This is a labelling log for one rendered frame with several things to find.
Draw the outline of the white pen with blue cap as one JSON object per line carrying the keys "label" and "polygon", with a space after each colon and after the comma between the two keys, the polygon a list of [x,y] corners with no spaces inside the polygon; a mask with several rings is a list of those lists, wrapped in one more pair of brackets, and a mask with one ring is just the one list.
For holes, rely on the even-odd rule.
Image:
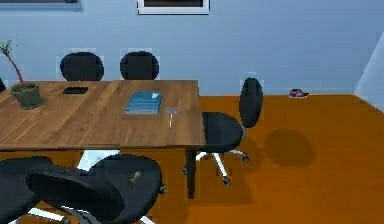
{"label": "white pen with blue cap", "polygon": [[167,113],[169,114],[169,128],[171,129],[172,128],[172,125],[173,125],[173,117],[175,114],[178,114],[178,110],[177,109],[170,109],[170,110],[167,110]]}

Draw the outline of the black office chair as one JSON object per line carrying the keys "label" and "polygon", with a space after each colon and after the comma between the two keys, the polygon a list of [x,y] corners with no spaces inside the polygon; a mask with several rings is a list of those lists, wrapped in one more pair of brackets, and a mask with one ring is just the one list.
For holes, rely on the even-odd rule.
{"label": "black office chair", "polygon": [[51,163],[45,156],[0,161],[0,224],[9,224],[39,203],[40,199],[28,188],[25,178],[33,168]]}
{"label": "black office chair", "polygon": [[150,52],[129,52],[120,61],[120,72],[125,80],[155,80],[159,63]]}
{"label": "black office chair", "polygon": [[239,98],[240,121],[224,112],[202,113],[205,145],[197,149],[198,154],[195,161],[198,162],[211,155],[216,162],[224,185],[230,185],[231,180],[220,155],[228,153],[241,157],[244,162],[249,161],[248,154],[237,150],[237,147],[245,138],[247,130],[258,123],[263,97],[260,82],[254,77],[248,77],[243,82]]}
{"label": "black office chair", "polygon": [[28,172],[26,183],[45,203],[87,212],[98,224],[134,224],[166,192],[159,164],[132,154],[110,155],[87,171],[41,166]]}
{"label": "black office chair", "polygon": [[91,52],[67,54],[60,62],[60,71],[67,81],[100,81],[104,76],[102,60]]}

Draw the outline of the blue book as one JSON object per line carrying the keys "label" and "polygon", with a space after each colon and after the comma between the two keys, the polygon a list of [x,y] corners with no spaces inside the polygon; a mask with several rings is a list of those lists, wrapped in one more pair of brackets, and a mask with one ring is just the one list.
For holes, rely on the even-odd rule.
{"label": "blue book", "polygon": [[125,107],[126,114],[157,114],[160,110],[160,92],[135,92]]}

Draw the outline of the red shoe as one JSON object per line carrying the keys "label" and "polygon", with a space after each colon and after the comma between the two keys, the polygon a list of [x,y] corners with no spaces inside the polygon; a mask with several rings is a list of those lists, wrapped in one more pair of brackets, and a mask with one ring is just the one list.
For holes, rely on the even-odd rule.
{"label": "red shoe", "polygon": [[289,92],[290,98],[306,98],[308,95],[308,92],[304,92],[301,89],[291,89]]}

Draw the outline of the brown wooden table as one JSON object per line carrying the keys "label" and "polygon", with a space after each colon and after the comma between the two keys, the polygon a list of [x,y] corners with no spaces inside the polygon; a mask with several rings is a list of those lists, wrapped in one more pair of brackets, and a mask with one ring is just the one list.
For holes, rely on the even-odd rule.
{"label": "brown wooden table", "polygon": [[[183,148],[188,197],[195,196],[196,149],[205,145],[196,80],[86,82],[88,91],[65,95],[71,84],[43,81],[43,104],[23,110],[9,92],[0,93],[0,151]],[[136,91],[162,93],[156,115],[127,115]],[[167,110],[177,109],[169,128]]]}

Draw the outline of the black flat phone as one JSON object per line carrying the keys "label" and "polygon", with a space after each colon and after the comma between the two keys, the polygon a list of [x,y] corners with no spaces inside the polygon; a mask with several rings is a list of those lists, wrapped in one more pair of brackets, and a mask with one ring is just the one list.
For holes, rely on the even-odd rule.
{"label": "black flat phone", "polygon": [[85,94],[88,87],[67,87],[63,90],[63,94]]}

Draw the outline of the house plant in green pot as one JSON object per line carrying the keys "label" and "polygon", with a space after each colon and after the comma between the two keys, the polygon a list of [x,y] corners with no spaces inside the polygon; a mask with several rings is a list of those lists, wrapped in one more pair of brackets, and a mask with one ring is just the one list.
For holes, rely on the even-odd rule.
{"label": "house plant in green pot", "polygon": [[11,57],[12,41],[4,40],[0,41],[0,53],[3,54],[13,66],[18,83],[10,87],[9,94],[13,96],[19,106],[24,110],[34,109],[41,105],[42,97],[40,95],[40,87],[35,83],[26,83],[23,80],[20,69]]}

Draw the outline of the grey framed window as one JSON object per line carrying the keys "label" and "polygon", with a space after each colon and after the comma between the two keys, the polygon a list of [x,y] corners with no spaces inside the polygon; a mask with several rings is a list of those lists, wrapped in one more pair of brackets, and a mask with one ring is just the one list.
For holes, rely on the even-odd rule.
{"label": "grey framed window", "polygon": [[81,0],[0,0],[0,9],[81,9]]}

